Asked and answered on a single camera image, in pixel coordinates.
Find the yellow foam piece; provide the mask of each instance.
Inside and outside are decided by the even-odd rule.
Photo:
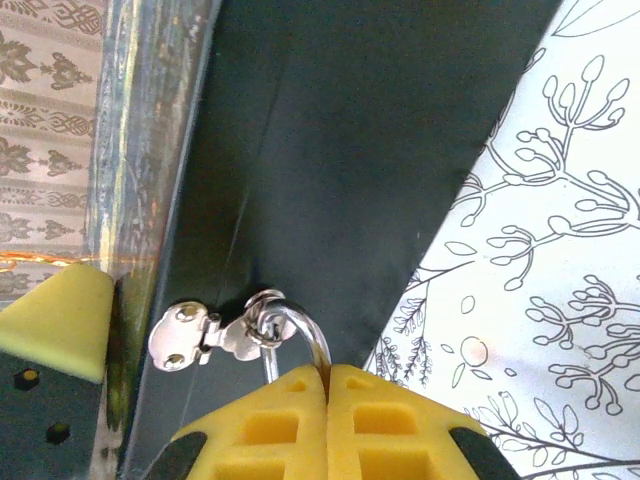
[[[307,365],[196,420],[173,440],[207,435],[187,480],[326,480],[326,425],[324,386]]]
[[[349,365],[334,365],[328,480],[477,480],[449,435],[473,419]]]
[[[0,350],[101,383],[113,301],[113,281],[74,264],[0,312]]]

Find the silver hinge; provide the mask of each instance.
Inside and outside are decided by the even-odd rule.
[[[225,328],[221,327],[220,315],[209,313],[199,302],[169,307],[149,336],[153,364],[165,372],[182,370],[195,362],[204,365],[215,347],[233,353],[240,361],[257,359],[261,348],[277,348],[296,332],[294,323],[284,316],[276,316],[264,328],[259,327],[263,307],[277,299],[284,299],[278,290],[254,295],[245,304],[244,313]]]

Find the black metal panel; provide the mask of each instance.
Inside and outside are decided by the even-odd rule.
[[[557,0],[223,4],[152,322],[262,286],[362,364]],[[298,340],[282,370],[308,361]],[[258,362],[144,365],[124,478],[182,425],[263,382]]]
[[[39,373],[28,390],[15,382],[25,369]],[[101,391],[102,385],[0,353],[0,478],[89,478]],[[55,424],[68,425],[69,437],[50,429]]]

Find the damask pattern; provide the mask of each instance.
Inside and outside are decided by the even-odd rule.
[[[82,256],[102,31],[100,2],[0,1],[0,250]],[[3,302],[56,270],[2,268]]]
[[[638,13],[564,2],[365,366],[527,480],[640,478]]]
[[[102,36],[103,33],[102,12],[83,1],[3,0],[0,9],[85,35]]]

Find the leaf drawing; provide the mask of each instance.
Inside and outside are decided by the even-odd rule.
[[[536,406],[536,410],[538,410],[538,413],[540,414],[540,416],[542,416],[542,418],[549,422],[552,427],[560,428],[560,422],[556,418],[553,410],[551,410],[551,407],[547,402],[539,398],[535,398],[534,403]]]
[[[471,369],[471,373],[473,373],[476,377],[478,377],[480,380],[493,380],[491,378],[491,376],[489,376],[488,373],[478,369],[478,368],[472,368]]]
[[[462,242],[446,242],[444,246],[447,247],[447,249],[454,255],[462,257],[478,253],[477,250]]]
[[[453,377],[451,378],[451,388],[456,388],[462,379],[462,374],[464,373],[464,369],[467,365],[462,362],[459,364],[456,369],[453,371]]]
[[[460,302],[460,312],[463,315],[471,313],[474,308],[476,308],[476,299],[473,297],[473,295],[464,297],[462,299],[462,302]]]
[[[575,0],[555,37],[582,37],[613,27],[640,13],[636,0]]]

